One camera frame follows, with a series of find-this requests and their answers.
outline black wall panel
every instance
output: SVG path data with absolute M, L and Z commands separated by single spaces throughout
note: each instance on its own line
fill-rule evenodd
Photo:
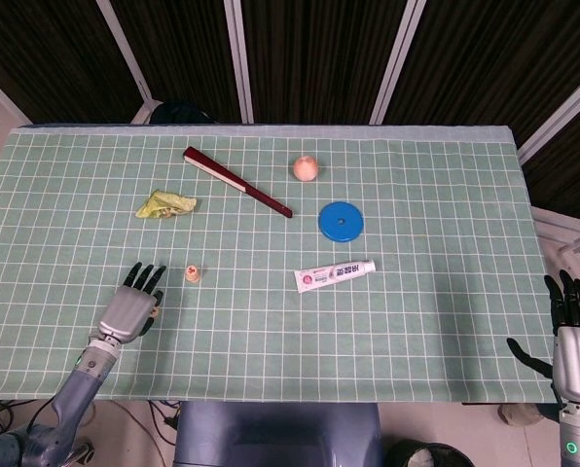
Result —
M 256 123 L 367 124 L 404 0 L 242 0 Z
M 0 0 L 0 89 L 35 124 L 128 123 L 143 103 L 91 0 Z
M 519 145 L 580 85 L 580 1 L 429 0 L 384 122 L 508 125 Z
M 223 0 L 112 0 L 152 96 L 240 123 Z
M 580 218 L 580 113 L 524 164 L 532 205 Z

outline black trash bin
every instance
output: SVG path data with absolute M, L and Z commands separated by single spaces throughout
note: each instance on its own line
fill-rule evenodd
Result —
M 434 467 L 474 467 L 465 454 L 452 446 L 415 440 L 402 440 L 396 443 L 387 452 L 383 465 L 384 467 L 413 467 L 414 464 L 410 464 L 410 460 L 423 449 L 430 452 Z
M 150 118 L 150 125 L 211 125 L 215 123 L 192 102 L 165 102 L 152 112 Z

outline small wooden block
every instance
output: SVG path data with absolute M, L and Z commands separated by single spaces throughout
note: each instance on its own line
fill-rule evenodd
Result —
M 188 280 L 189 282 L 199 282 L 199 280 L 201 279 L 199 275 L 199 269 L 197 269 L 193 265 L 186 267 L 186 271 L 184 272 L 184 278 L 186 278 L 186 280 Z

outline floor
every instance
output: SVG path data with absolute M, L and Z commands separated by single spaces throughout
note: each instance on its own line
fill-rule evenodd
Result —
M 9 130 L 19 121 L 0 105 L 0 148 Z M 544 248 L 552 248 L 549 243 Z M 546 257 L 556 259 L 553 251 Z M 555 264 L 548 264 L 556 270 Z M 27 422 L 41 403 L 16 409 L 15 425 Z M 163 407 L 166 414 L 172 410 Z M 477 467 L 553 467 L 560 465 L 558 425 L 548 420 L 526 428 L 514 428 L 498 417 L 496 406 L 462 406 L 447 403 L 387 403 L 379 406 L 383 438 L 412 438 L 452 445 L 467 454 Z M 39 421 L 51 421 L 50 411 Z M 159 425 L 164 435 L 175 431 Z M 96 401 L 85 415 L 79 437 L 89 438 L 96 451 L 92 466 L 169 466 L 173 447 L 157 435 L 146 402 Z

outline tube cap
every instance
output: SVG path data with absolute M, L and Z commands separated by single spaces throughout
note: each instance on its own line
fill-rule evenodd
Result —
M 364 263 L 364 271 L 366 272 L 374 272 L 377 270 L 375 266 L 375 262 L 373 260 L 367 261 Z

